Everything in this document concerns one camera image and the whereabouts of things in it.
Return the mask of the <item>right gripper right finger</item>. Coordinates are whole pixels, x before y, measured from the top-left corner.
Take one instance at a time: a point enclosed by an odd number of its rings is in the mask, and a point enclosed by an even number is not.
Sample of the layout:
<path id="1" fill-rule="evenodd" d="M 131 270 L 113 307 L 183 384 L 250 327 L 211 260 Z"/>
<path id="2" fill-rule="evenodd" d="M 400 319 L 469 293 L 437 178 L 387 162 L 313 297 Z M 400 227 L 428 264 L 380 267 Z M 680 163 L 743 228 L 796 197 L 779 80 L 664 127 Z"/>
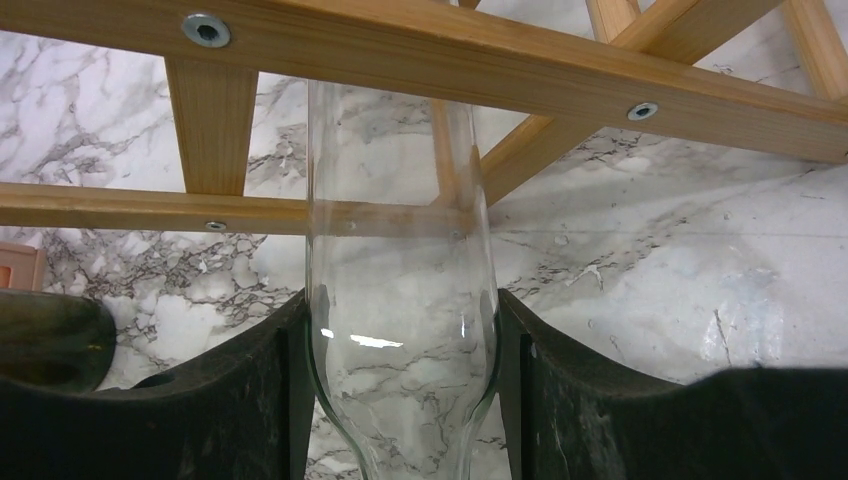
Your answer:
<path id="1" fill-rule="evenodd" d="M 843 479 L 847 373 L 721 370 L 688 385 L 611 360 L 500 290 L 497 388 L 515 479 Z"/>

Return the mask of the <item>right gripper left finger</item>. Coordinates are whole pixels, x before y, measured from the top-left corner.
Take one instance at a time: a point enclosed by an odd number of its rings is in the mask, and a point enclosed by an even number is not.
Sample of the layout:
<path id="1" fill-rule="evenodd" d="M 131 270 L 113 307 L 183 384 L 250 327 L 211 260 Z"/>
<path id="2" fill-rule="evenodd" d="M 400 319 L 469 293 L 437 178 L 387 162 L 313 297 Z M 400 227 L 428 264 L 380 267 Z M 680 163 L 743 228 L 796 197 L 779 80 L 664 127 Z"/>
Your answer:
<path id="1" fill-rule="evenodd" d="M 303 293 L 129 389 L 1 384 L 5 479 L 301 479 L 314 408 Z"/>

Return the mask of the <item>clear square glass bottle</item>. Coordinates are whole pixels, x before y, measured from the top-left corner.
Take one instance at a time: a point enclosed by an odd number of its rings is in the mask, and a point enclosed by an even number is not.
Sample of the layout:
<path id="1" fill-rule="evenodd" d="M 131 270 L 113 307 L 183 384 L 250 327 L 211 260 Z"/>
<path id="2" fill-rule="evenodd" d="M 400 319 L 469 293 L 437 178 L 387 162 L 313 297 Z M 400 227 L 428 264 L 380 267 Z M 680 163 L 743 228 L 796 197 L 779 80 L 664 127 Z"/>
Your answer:
<path id="1" fill-rule="evenodd" d="M 498 367 L 469 105 L 308 84 L 307 299 L 318 399 L 366 479 L 466 479 Z"/>

